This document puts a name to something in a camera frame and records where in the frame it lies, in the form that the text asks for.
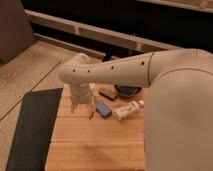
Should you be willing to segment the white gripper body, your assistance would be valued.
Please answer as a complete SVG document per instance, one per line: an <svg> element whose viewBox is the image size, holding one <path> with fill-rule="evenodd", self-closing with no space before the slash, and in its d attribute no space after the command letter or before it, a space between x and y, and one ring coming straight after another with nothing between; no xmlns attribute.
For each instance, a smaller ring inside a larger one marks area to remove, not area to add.
<svg viewBox="0 0 213 171"><path fill-rule="evenodd" d="M94 97L88 83L70 84L69 90L72 112L74 112L78 106L82 104L86 104L90 112L94 111Z"/></svg>

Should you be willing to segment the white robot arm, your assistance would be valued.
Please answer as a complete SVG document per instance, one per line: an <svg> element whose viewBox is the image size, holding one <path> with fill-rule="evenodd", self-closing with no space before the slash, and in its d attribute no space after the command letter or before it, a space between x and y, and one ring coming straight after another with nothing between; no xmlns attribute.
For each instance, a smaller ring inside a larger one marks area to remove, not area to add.
<svg viewBox="0 0 213 171"><path fill-rule="evenodd" d="M213 53L176 49L96 64L80 53L59 77L75 105L90 101L91 83L147 87L146 170L213 171Z"/></svg>

